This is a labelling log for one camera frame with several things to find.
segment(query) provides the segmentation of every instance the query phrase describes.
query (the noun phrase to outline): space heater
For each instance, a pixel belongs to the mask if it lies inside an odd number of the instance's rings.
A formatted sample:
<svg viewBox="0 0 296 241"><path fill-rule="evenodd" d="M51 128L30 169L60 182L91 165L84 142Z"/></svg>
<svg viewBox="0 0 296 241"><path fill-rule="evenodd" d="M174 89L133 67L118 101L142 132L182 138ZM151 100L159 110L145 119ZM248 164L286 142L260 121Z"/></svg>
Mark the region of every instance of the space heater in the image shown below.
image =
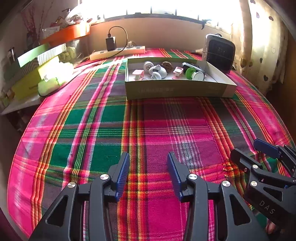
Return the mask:
<svg viewBox="0 0 296 241"><path fill-rule="evenodd" d="M225 74L229 73L234 60L234 43L220 34L208 34L205 38L202 60L209 62Z"/></svg>

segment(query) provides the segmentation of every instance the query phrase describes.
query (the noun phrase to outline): brown toy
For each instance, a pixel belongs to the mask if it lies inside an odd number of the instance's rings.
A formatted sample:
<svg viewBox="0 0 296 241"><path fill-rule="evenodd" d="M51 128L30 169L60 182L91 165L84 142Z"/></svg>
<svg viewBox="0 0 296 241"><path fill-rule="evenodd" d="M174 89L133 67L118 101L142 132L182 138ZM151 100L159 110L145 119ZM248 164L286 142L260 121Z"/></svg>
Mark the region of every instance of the brown toy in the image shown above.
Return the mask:
<svg viewBox="0 0 296 241"><path fill-rule="evenodd" d="M160 66L163 67L167 73L171 72L173 69L172 64L167 61L162 62L162 64Z"/></svg>

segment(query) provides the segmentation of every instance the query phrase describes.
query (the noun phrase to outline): blue gripper pad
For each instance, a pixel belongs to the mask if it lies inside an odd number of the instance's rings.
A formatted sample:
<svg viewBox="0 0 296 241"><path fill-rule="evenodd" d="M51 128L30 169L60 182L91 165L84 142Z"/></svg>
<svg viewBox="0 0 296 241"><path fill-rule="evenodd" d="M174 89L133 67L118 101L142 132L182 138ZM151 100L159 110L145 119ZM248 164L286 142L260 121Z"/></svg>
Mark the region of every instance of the blue gripper pad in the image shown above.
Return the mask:
<svg viewBox="0 0 296 241"><path fill-rule="evenodd" d="M111 189L115 191L115 199L118 202L122 197L128 170L130 165L130 156L127 152L123 152L118 164L110 167L108 175L111 176Z"/></svg>
<svg viewBox="0 0 296 241"><path fill-rule="evenodd" d="M168 153L167 161L175 195L182 201L184 198L182 191L187 189L186 177L190 174L190 171L186 165L179 163L172 151Z"/></svg>
<svg viewBox="0 0 296 241"><path fill-rule="evenodd" d="M255 139L253 145L255 150L261 151L273 159L277 159L280 157L278 148L270 143L267 143L260 139Z"/></svg>

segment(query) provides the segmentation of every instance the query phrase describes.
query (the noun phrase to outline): white figurine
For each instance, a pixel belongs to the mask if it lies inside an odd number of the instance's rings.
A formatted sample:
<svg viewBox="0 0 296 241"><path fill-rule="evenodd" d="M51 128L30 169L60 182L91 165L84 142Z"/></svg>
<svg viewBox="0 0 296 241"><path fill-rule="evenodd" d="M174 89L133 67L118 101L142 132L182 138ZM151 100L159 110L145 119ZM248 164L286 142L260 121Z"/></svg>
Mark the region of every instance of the white figurine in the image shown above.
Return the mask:
<svg viewBox="0 0 296 241"><path fill-rule="evenodd" d="M149 69L150 75L152 75L153 72L158 72L162 79L164 79L167 76L165 68L161 67L160 65L153 66Z"/></svg>
<svg viewBox="0 0 296 241"><path fill-rule="evenodd" d="M152 80L161 80L161 75L158 72L153 72L151 75Z"/></svg>

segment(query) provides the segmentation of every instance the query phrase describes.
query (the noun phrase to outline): power strip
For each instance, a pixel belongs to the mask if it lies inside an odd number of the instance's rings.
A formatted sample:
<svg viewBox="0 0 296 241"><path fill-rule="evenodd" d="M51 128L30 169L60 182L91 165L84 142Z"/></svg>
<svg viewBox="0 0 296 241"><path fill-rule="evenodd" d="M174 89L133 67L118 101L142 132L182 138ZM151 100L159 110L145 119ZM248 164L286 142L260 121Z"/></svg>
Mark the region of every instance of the power strip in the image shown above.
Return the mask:
<svg viewBox="0 0 296 241"><path fill-rule="evenodd" d="M102 58L108 58L112 55L119 53L123 48L117 48L112 51L98 51L92 53L89 58L90 60L96 60L96 59L102 59ZM122 55L128 55L128 54L141 54L145 53L145 46L135 46L135 47L126 47L121 53L117 54L116 56L122 56Z"/></svg>

